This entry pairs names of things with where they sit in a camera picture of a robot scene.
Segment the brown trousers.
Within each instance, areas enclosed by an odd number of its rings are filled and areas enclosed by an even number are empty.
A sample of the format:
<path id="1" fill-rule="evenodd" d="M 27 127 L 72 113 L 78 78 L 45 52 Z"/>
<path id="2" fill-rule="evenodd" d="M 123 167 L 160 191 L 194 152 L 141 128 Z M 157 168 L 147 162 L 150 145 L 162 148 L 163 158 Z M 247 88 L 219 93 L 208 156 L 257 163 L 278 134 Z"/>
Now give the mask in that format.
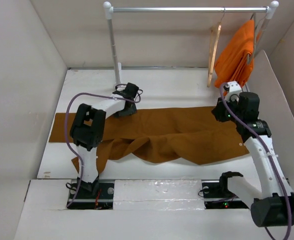
<path id="1" fill-rule="evenodd" d="M 102 173 L 109 160 L 133 154 L 160 164 L 183 158 L 197 165 L 249 154 L 236 125 L 219 122 L 213 107 L 139 109 L 133 115 L 105 120 L 97 147 L 96 169 Z"/>

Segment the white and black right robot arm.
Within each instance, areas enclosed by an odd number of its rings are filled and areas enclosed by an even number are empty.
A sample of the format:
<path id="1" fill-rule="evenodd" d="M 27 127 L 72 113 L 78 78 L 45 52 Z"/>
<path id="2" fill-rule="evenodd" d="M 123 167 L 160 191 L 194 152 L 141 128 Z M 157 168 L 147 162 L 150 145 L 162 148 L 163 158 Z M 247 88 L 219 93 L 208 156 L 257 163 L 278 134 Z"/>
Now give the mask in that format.
<path id="1" fill-rule="evenodd" d="M 285 178 L 274 151 L 266 121 L 259 119 L 260 99 L 256 93 L 234 90 L 217 100 L 212 114 L 219 122 L 231 121 L 249 151 L 261 189 L 252 186 L 240 172 L 224 172 L 218 191 L 224 197 L 237 196 L 250 210 L 260 228 L 294 225 L 294 190 Z"/>

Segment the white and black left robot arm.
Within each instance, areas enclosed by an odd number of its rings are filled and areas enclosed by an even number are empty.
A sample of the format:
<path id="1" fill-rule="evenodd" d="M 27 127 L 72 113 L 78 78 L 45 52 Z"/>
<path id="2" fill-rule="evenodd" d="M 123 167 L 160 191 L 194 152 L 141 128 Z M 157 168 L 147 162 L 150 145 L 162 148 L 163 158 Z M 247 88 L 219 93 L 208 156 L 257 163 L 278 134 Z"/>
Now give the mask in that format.
<path id="1" fill-rule="evenodd" d="M 108 117 L 131 116 L 137 112 L 136 98 L 140 97 L 138 86 L 133 83 L 118 84 L 111 96 L 89 93 L 102 98 L 94 105 L 79 105 L 70 127 L 69 135 L 76 145 L 73 153 L 78 157 L 78 187 L 87 198 L 94 198 L 99 191 L 99 173 L 96 167 L 97 148 L 103 140 L 105 120 Z"/>

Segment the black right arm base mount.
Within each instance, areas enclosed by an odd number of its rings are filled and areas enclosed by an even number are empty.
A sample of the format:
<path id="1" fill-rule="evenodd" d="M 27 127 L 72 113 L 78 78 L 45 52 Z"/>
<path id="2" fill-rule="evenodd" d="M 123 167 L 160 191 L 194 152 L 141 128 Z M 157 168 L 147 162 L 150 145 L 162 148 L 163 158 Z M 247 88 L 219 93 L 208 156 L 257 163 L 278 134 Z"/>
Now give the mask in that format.
<path id="1" fill-rule="evenodd" d="M 206 210 L 213 209 L 248 209 L 234 193 L 228 190 L 228 179 L 243 177 L 239 172 L 223 172 L 219 180 L 202 180 L 198 196 L 204 199 Z"/>

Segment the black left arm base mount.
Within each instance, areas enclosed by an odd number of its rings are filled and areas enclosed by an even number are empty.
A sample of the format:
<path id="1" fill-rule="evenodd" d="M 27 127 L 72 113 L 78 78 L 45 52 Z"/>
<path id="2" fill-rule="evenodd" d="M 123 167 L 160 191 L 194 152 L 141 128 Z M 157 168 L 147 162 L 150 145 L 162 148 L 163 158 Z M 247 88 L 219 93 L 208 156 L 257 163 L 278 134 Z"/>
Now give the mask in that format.
<path id="1" fill-rule="evenodd" d="M 97 177 L 94 182 L 81 181 L 78 187 L 79 178 L 76 181 L 67 182 L 69 190 L 67 208 L 70 210 L 111 210 L 114 202 L 114 181 L 100 181 Z"/>

